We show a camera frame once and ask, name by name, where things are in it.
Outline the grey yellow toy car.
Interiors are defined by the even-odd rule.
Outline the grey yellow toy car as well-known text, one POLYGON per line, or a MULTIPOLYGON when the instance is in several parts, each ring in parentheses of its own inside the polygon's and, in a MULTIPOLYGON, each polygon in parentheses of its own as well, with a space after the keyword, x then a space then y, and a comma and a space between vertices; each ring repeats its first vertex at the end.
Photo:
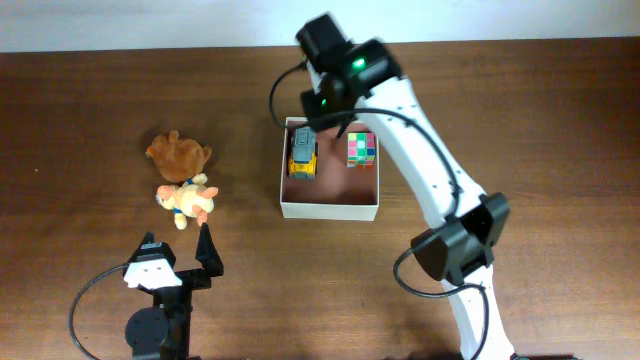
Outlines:
POLYGON ((290 139, 288 176, 293 179, 315 179, 318 143, 309 127, 296 129, 290 139))

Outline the yellow plush duck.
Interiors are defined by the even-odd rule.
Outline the yellow plush duck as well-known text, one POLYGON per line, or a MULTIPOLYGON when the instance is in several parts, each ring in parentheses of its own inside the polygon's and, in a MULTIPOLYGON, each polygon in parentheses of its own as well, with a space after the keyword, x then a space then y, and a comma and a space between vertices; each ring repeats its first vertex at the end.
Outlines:
POLYGON ((206 185, 208 178, 204 173, 187 179, 181 186, 162 185, 156 191, 156 201, 164 209, 173 213, 174 224, 178 230, 187 227, 187 219, 194 218, 199 226, 207 222, 208 215, 214 210, 214 198, 217 187, 206 185))

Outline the brown plush toy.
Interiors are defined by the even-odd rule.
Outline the brown plush toy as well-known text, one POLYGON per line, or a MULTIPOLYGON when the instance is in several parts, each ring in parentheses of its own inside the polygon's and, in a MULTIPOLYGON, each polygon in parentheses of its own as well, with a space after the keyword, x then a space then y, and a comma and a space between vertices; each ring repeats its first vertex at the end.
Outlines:
POLYGON ((181 183, 202 172, 212 155, 212 148, 190 138, 181 138, 177 130, 171 130, 156 136, 145 155, 153 160, 166 181, 181 183))

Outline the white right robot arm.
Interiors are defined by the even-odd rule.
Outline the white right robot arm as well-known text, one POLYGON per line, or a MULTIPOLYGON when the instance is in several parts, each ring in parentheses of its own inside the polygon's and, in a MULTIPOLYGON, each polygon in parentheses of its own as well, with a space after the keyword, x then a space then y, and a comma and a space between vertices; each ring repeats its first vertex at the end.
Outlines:
POLYGON ((414 257, 441 283, 465 359, 513 359, 493 289, 493 248, 510 212, 501 193, 487 194, 457 163, 419 105, 409 77, 378 39, 348 40, 332 16, 296 34, 312 88, 302 93, 315 131, 359 120, 391 156, 428 225, 397 259, 414 257))

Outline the colourful puzzle cube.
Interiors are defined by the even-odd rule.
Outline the colourful puzzle cube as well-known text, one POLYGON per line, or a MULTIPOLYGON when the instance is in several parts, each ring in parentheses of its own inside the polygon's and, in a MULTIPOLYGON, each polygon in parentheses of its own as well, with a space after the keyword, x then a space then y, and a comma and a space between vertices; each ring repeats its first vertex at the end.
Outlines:
POLYGON ((376 138, 370 132, 350 132, 347 136, 347 166, 372 168, 377 155, 376 138))

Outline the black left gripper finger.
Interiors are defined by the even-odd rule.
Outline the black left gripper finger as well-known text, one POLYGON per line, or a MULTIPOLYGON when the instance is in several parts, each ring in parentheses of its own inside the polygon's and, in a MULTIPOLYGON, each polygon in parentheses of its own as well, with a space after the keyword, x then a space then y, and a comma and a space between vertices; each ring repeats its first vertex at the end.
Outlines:
POLYGON ((214 246, 207 223, 203 223, 200 227, 195 259, 201 263, 202 269, 209 277, 218 277, 224 274, 224 265, 214 246))
POLYGON ((156 242, 154 234, 147 232, 128 262, 136 263, 157 259, 164 259, 170 265, 174 265, 176 262, 176 256, 171 247, 165 242, 156 242))

